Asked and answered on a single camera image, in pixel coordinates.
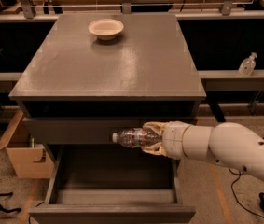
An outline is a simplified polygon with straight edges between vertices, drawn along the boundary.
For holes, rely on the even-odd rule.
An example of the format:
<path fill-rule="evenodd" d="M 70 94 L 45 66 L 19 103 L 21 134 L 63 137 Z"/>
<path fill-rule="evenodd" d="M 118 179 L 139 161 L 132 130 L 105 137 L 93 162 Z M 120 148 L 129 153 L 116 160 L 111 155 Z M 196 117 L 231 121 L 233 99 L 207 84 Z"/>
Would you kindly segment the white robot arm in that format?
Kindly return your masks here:
<path fill-rule="evenodd" d="M 148 122 L 144 127 L 161 136 L 157 144 L 142 148 L 146 153 L 205 161 L 264 181 L 264 139 L 241 124 L 206 127 L 171 121 Z"/>

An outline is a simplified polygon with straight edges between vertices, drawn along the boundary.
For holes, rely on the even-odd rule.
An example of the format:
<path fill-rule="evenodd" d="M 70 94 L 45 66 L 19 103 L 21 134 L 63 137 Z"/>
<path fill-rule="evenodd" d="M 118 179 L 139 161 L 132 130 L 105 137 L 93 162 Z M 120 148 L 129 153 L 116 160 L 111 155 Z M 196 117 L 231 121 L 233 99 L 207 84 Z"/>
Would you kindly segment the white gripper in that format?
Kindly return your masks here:
<path fill-rule="evenodd" d="M 174 160 L 184 157 L 183 136 L 190 125 L 184 122 L 156 122 L 150 121 L 143 125 L 144 129 L 150 129 L 156 134 L 162 134 L 162 143 L 152 146 L 144 146 L 141 149 L 151 155 L 168 156 Z"/>

